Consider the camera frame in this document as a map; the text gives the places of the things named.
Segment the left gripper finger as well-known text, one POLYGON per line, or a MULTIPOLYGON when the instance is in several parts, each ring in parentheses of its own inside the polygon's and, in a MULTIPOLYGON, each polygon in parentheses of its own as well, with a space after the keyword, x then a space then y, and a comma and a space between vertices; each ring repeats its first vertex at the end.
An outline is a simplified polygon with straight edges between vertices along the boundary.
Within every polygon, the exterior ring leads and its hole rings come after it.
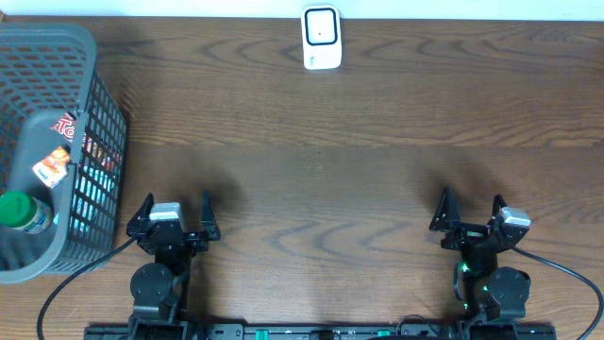
POLYGON ((130 238, 143 238, 150 226, 150 213, 154 206, 154 196, 149 193, 141 207, 126 225, 126 235, 130 238))
POLYGON ((221 239, 221 231, 210 205, 209 191, 205 191, 202 195, 200 223, 208 241, 219 241, 221 239))

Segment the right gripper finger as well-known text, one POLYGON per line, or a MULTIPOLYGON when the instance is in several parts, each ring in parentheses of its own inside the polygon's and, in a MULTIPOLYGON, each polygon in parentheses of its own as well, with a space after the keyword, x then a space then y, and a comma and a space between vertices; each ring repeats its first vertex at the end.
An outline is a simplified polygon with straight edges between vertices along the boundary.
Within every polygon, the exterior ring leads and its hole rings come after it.
POLYGON ((492 220, 500 220, 503 209, 507 207, 507 203, 502 195, 495 195, 492 207, 492 220))
POLYGON ((439 205, 429 224, 431 231, 448 232, 461 221, 459 205, 450 187, 444 187, 439 205))

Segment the orange snack packet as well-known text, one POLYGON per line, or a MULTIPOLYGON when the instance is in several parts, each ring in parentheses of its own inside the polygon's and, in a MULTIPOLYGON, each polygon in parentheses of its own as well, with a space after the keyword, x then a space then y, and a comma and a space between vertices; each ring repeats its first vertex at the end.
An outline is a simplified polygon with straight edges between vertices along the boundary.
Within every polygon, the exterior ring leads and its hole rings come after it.
POLYGON ((43 160, 32 166, 34 175, 48 188, 54 189, 68 175, 67 164, 70 162, 70 153, 62 146, 58 146, 43 160))

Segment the green lid jar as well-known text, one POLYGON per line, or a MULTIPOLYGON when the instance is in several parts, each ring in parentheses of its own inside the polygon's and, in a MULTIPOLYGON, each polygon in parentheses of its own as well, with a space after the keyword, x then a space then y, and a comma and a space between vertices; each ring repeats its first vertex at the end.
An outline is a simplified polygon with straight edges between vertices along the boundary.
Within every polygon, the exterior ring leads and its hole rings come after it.
POLYGON ((27 234, 45 231, 53 222, 49 205, 24 192, 7 192, 1 196, 1 226, 27 234))

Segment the red chocolate bar wrapper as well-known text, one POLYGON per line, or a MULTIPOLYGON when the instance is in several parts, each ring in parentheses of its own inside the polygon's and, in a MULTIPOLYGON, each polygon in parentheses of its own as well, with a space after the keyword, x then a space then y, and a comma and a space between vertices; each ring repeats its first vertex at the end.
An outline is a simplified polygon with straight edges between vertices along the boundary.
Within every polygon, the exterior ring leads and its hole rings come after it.
POLYGON ((67 142, 71 143, 76 132, 76 119, 70 112, 66 111, 52 124, 50 129, 60 134, 67 142))

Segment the teal wet wipes pack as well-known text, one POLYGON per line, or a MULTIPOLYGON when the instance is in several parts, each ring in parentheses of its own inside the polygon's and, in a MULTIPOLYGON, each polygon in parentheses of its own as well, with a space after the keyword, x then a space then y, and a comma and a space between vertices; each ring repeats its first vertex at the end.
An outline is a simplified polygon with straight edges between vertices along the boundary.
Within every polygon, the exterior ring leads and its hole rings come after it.
POLYGON ((116 179, 107 172, 85 165, 75 171, 74 178, 62 179, 50 194, 54 215, 51 230, 59 226, 62 215, 68 214, 68 233, 77 238, 113 233, 119 189, 116 179))

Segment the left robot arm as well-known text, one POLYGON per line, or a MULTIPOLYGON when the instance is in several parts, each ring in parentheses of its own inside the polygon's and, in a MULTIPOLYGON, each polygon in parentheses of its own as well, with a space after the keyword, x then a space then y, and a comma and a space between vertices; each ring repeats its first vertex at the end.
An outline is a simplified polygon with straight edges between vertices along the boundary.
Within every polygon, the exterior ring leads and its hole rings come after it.
POLYGON ((140 267, 130 281, 134 298, 128 319, 127 338, 204 339, 205 327, 187 311, 192 258, 221 239, 210 194, 204 192, 201 230, 185 231, 181 205, 156 203, 149 194, 126 226, 126 234, 154 257, 140 267))

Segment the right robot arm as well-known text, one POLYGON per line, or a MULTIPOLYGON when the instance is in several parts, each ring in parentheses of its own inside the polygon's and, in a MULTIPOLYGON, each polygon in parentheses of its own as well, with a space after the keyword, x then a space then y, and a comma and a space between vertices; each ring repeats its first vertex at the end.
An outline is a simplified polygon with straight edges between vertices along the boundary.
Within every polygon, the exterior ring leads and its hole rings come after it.
POLYGON ((429 229, 442 232, 441 247, 461 254, 454 271, 454 292, 466 316, 456 322, 460 339, 517 339, 517 320, 526 316, 530 277, 498 264, 498 254, 513 248, 528 233, 531 221, 521 209, 494 197, 492 214, 484 224, 463 222, 459 206, 446 187, 429 229))

